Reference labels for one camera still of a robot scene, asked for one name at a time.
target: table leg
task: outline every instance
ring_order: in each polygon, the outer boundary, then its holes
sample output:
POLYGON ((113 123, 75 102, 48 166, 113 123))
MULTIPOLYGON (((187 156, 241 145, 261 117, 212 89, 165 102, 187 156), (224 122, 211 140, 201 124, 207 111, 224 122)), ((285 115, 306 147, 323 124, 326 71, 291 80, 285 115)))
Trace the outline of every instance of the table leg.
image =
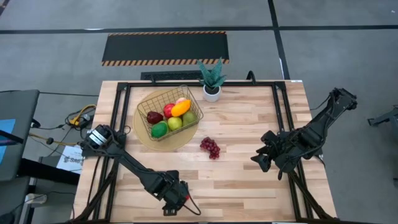
POLYGON ((21 159, 18 175, 35 177, 38 179, 52 180, 64 184, 77 185, 80 175, 74 172, 58 169, 28 159, 21 159))

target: black bracket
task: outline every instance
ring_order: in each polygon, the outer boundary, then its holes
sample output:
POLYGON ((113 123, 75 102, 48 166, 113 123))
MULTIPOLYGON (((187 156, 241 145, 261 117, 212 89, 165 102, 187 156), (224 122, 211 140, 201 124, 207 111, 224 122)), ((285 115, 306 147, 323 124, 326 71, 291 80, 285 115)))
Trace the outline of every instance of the black bracket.
POLYGON ((128 83, 118 83, 118 87, 116 88, 116 91, 122 91, 125 90, 127 88, 129 84, 128 83))
POLYGON ((256 77, 254 76, 254 73, 252 71, 249 71, 248 76, 246 77, 246 80, 251 80, 251 83, 255 85, 256 82, 256 77))
POLYGON ((150 80, 152 81, 152 84, 156 85, 156 79, 153 75, 150 76, 150 80))
POLYGON ((281 82, 275 82, 275 85, 276 85, 280 90, 283 90, 283 91, 286 90, 286 82, 283 82, 283 81, 281 81, 281 82))

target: floor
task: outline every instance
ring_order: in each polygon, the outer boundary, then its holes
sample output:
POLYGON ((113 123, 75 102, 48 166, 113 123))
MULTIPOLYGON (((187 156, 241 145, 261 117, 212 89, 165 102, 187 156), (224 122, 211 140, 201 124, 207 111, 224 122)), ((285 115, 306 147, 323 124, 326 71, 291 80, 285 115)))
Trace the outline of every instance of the floor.
MULTIPOLYGON (((273 30, 228 31, 231 62, 224 66, 224 73, 229 79, 245 78, 252 70, 257 79, 303 80, 312 108, 334 87, 357 95, 357 109, 345 113, 330 128, 323 148, 333 201, 342 220, 395 223, 398 189, 392 177, 398 176, 398 141, 389 124, 372 128, 366 119, 398 104, 398 2, 268 2, 274 3, 278 25, 289 28, 280 31, 283 46, 279 43, 278 47, 274 34, 279 32, 273 30), (380 29, 381 25, 395 29, 380 29), (295 26, 306 28, 292 29, 295 26), (341 26, 367 28, 346 30, 341 26)), ((10 0, 0 16, 0 91, 35 88, 49 93, 97 95, 103 80, 138 80, 141 72, 149 71, 196 70, 195 65, 102 67, 107 33, 70 33, 68 29, 264 28, 276 25, 268 2, 10 0), (10 34, 4 30, 22 32, 10 34), (30 30, 61 31, 31 34, 30 30)), ((35 118, 42 126, 56 126, 68 113, 96 100, 95 96, 41 94, 35 118)), ((35 133, 60 139, 66 130, 35 133)), ((67 141, 79 138, 72 132, 67 141)), ((37 160, 49 153, 49 149, 29 140, 24 157, 37 160)), ((68 205, 37 210, 34 223, 62 222, 70 215, 68 205)))

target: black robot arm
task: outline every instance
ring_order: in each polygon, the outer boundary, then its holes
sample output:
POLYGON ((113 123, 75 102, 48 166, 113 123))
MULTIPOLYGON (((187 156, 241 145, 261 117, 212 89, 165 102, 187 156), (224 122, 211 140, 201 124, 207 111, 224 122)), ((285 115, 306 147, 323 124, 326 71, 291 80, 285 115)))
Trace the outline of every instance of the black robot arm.
POLYGON ((319 112, 306 126, 291 132, 282 132, 275 135, 272 131, 266 132, 261 141, 266 145, 256 152, 258 156, 251 159, 259 163, 262 171, 267 172, 271 161, 275 161, 282 172, 291 172, 297 166, 301 157, 310 159, 325 143, 328 128, 346 110, 356 108, 356 96, 343 88, 335 88, 330 92, 326 107, 319 112))
POLYGON ((126 135, 99 125, 88 135, 80 146, 83 156, 112 157, 135 174, 144 189, 157 200, 164 199, 164 215, 176 215, 189 198, 188 184, 180 181, 177 170, 154 171, 144 167, 124 150, 126 135))

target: white paper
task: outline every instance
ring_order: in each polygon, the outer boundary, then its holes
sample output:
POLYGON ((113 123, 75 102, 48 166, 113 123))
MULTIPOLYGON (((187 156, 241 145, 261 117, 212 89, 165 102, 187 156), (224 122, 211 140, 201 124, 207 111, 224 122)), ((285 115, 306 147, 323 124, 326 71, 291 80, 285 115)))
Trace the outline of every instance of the white paper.
POLYGON ((63 155, 58 161, 57 168, 80 174, 81 168, 83 167, 83 157, 81 156, 80 146, 65 146, 62 154, 63 155))

